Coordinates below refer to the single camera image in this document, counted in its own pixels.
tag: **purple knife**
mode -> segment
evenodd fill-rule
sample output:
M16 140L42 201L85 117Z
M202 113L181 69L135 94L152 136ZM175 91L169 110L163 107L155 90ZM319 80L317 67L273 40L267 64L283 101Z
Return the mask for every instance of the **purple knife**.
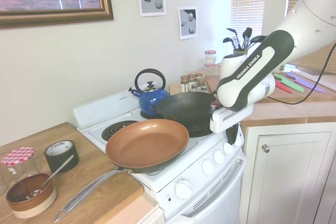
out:
M286 75L291 78L294 79L296 83L301 84L302 86L308 88L308 89L313 89L315 84L310 83L309 81L303 80L300 77L298 77L297 75L293 74L293 73L286 73ZM323 88L320 88L319 86L316 86L315 91L321 92L321 93L325 93L326 91Z

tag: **bowl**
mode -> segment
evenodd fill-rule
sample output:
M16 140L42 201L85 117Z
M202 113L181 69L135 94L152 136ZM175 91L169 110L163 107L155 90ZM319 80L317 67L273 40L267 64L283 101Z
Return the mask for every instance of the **bowl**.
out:
M38 195L30 199L26 198L34 191L41 189L42 184L48 178L48 174L33 174L21 179L8 190L6 200L17 218L27 219L36 216L55 201L57 193L51 180Z

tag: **blue kettle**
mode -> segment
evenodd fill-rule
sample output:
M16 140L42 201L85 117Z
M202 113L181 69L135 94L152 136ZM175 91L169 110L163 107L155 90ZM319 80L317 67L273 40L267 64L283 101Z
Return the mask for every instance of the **blue kettle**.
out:
M143 73L153 73L159 76L162 79L162 87L157 87L153 85L153 81L148 81L147 88L144 90L141 90L138 85L138 78ZM159 101L169 96L168 92L164 90L164 87L166 86L166 79L163 76L163 74L156 69L148 68L142 70L140 73L138 73L137 77L135 78L134 85L136 90L132 89L130 87L129 91L132 92L136 97L139 97L139 103L142 110L142 114L145 114L145 116L157 116L158 113L151 110L152 105L156 105Z

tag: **oven handle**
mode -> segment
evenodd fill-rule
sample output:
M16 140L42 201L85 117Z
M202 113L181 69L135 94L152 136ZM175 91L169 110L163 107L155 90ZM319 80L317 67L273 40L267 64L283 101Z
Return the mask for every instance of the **oven handle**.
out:
M225 190L222 192L222 194L220 194L218 198L216 198L213 202L211 202L210 205L204 208L197 215L194 215L193 217L179 215L176 218L174 218L172 222L169 222L169 224L194 224L196 223L199 216L202 216L206 212L211 211L211 209L215 207L216 204L218 204L218 202L220 202L231 191L231 189L236 185L238 180L243 175L243 172L246 166L246 158L243 156L239 156L238 162L241 164L239 171L236 173L236 176L234 177L234 179L232 179L230 184L225 188Z

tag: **window blinds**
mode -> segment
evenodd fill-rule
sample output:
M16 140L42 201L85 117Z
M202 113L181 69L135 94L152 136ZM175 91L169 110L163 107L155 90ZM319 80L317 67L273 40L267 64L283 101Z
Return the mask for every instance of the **window blinds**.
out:
M261 35L265 0L231 0L231 28L242 40L246 27L253 29L253 36Z
M288 10L289 12L293 6L296 4L298 0L288 0ZM325 60L334 45L334 42L331 45L328 45L321 50L312 53L310 55L304 56L300 59L294 60L291 62L291 64L300 66L300 67L307 67L317 70L322 70L323 65L325 63ZM327 65L327 68L325 69L327 72L336 73L336 52L334 52L329 60L329 63Z

